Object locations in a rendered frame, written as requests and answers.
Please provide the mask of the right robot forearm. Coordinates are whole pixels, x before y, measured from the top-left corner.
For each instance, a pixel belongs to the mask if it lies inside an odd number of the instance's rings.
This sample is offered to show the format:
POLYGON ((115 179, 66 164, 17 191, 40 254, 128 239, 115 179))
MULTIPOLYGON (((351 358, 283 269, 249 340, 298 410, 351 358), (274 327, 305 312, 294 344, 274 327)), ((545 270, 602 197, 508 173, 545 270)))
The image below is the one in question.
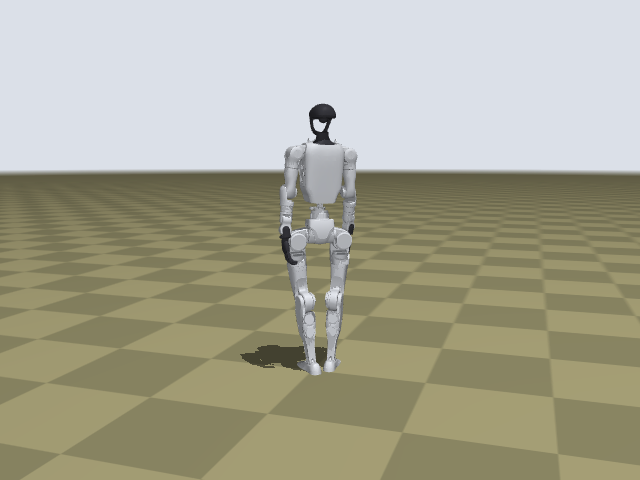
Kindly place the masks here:
POLYGON ((345 200, 343 200, 342 229, 346 230, 347 232, 351 224, 353 224, 355 228, 355 224, 354 224, 355 206, 356 206, 356 193, 354 198, 345 198, 345 200))

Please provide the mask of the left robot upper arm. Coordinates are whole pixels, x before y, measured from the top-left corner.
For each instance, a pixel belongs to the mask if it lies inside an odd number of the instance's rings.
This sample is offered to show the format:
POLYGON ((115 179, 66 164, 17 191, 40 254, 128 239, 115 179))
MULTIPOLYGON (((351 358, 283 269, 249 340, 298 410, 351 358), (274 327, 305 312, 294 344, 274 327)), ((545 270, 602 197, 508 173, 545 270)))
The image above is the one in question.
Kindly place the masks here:
POLYGON ((284 178, 287 199, 297 196, 296 182, 298 178, 298 162, 304 157, 306 145, 291 146, 285 151, 284 178))

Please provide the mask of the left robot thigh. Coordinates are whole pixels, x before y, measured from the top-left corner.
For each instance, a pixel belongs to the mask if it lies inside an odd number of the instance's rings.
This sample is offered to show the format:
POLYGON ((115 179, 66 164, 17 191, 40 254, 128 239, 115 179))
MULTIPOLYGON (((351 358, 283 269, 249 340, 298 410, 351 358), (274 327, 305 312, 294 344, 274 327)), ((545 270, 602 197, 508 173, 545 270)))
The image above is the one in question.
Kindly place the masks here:
POLYGON ((307 264, 305 247, 308 243, 309 232, 306 227, 295 229, 291 232, 289 238, 290 255, 294 261, 298 261, 296 265, 287 262, 287 268, 294 298, 301 295, 305 303, 305 312, 314 309, 315 296, 308 292, 307 286, 307 264))

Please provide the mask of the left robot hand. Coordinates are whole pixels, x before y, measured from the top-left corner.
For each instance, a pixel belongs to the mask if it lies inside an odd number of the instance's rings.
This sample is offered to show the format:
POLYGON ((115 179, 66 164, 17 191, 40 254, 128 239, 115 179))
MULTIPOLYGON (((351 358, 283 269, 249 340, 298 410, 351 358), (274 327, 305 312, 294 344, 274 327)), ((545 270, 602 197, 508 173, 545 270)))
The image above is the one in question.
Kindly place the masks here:
POLYGON ((282 230, 283 230, 283 235, 279 236, 279 238, 282 239, 282 250, 285 255, 285 259, 291 265, 296 265, 298 261, 294 261, 290 255, 290 246, 288 242, 289 238, 291 238, 290 228, 288 226, 284 226, 282 230))

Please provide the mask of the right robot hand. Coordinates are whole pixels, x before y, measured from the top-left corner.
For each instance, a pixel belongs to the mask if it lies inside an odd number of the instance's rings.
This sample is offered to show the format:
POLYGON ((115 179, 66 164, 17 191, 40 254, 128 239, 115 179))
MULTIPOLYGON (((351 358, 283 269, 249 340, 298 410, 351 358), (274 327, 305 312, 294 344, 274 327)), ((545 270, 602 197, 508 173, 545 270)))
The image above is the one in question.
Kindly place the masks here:
MULTIPOLYGON (((354 225, 353 225, 353 224, 351 224, 351 225, 349 226, 349 230, 348 230, 348 232, 350 233, 350 235, 352 235, 352 234, 353 234, 353 230, 354 230, 354 225)), ((351 246, 350 246, 350 247, 351 247, 351 246)), ((349 247, 349 252, 350 252, 350 247, 349 247)))

